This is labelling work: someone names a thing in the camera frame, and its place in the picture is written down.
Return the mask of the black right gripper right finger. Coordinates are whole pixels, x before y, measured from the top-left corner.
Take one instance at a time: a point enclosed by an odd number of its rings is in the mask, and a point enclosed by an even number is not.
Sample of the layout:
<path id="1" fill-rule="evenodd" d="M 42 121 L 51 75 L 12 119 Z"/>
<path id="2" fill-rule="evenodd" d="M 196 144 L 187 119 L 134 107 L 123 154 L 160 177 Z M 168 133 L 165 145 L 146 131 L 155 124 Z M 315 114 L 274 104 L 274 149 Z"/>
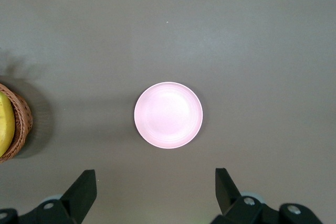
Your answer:
<path id="1" fill-rule="evenodd" d="M 274 210 L 256 197 L 243 196 L 227 169 L 215 169 L 215 193 L 221 214 L 211 224 L 322 224 L 306 206 L 282 204 Z"/>

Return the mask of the pink round plate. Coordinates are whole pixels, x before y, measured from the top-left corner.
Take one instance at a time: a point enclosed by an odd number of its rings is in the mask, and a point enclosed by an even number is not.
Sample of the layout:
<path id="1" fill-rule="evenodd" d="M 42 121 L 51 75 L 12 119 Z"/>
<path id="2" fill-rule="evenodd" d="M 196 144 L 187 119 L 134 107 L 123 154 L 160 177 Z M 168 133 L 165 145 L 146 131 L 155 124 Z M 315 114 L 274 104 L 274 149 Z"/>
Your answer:
<path id="1" fill-rule="evenodd" d="M 203 107 L 198 96 L 176 82 L 161 82 L 147 88 L 134 107 L 139 135 L 163 149 L 182 147 L 199 133 Z"/>

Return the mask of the yellow banana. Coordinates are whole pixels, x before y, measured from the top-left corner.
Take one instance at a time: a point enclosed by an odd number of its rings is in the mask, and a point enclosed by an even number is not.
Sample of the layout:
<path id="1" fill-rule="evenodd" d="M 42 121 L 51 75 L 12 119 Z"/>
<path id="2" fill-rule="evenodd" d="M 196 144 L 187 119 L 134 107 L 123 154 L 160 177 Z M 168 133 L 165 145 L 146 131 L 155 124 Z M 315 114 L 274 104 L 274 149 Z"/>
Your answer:
<path id="1" fill-rule="evenodd" d="M 0 157 L 9 149 L 15 133 L 15 116 L 7 95 L 0 92 Z"/>

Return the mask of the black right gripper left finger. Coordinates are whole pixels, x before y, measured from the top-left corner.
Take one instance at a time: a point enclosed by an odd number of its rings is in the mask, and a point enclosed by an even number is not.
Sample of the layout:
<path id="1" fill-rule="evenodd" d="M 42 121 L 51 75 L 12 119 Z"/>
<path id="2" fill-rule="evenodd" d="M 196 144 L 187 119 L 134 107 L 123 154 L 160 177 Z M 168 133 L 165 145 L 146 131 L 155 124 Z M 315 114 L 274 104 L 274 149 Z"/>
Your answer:
<path id="1" fill-rule="evenodd" d="M 82 224 L 96 197 L 96 173 L 85 170 L 59 199 L 44 201 L 21 216 L 14 208 L 0 209 L 0 224 Z"/>

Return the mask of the brown wicker basket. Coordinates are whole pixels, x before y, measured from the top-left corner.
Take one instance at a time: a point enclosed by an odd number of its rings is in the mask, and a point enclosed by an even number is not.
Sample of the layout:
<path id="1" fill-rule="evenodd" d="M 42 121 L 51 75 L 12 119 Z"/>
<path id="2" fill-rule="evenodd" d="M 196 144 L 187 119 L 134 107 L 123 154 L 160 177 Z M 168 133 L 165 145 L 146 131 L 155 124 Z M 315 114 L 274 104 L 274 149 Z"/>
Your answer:
<path id="1" fill-rule="evenodd" d="M 19 94 L 0 83 L 0 91 L 8 96 L 15 117 L 15 134 L 8 150 L 0 157 L 0 164 L 14 158 L 24 147 L 27 135 L 33 126 L 33 117 L 26 100 Z"/>

